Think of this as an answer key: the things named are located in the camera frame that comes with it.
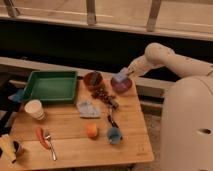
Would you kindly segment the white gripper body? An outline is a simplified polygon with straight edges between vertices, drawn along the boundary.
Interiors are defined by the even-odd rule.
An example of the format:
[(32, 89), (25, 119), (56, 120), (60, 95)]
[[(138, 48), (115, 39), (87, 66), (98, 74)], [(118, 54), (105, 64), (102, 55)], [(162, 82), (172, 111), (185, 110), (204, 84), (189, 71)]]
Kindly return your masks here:
[(134, 59), (127, 68), (127, 75), (131, 77), (144, 76), (152, 69), (151, 63), (145, 56)]

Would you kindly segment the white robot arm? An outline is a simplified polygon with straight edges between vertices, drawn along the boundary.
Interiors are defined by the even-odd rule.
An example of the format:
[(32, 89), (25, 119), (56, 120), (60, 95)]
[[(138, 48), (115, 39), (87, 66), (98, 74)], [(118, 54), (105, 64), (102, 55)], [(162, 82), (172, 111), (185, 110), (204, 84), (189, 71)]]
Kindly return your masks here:
[(180, 77), (164, 97), (161, 171), (213, 171), (213, 63), (151, 43), (128, 70), (142, 76), (160, 67)]

